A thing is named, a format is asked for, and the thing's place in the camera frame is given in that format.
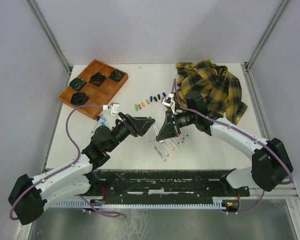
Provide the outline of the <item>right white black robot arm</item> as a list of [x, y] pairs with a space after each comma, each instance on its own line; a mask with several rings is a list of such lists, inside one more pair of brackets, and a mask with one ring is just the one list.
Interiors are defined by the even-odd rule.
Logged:
[[270, 192], [278, 185], [292, 182], [293, 166], [281, 140], [258, 138], [239, 129], [219, 113], [208, 110], [198, 92], [187, 93], [185, 105], [177, 103], [175, 98], [171, 92], [161, 99], [167, 110], [156, 141], [179, 137], [182, 128], [194, 125], [200, 132], [231, 145], [251, 161], [250, 167], [235, 168], [225, 175], [225, 180], [219, 183], [221, 193], [230, 196], [237, 189], [251, 185]]

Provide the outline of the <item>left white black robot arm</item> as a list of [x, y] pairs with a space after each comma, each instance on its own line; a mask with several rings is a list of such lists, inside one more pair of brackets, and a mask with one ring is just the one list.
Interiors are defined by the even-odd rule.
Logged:
[[94, 170], [103, 166], [110, 159], [109, 153], [128, 136], [142, 137], [154, 123], [151, 117], [120, 112], [114, 127], [96, 128], [90, 143], [75, 159], [40, 175], [18, 177], [8, 196], [10, 219], [27, 225], [59, 201], [85, 193], [96, 195], [101, 183]]

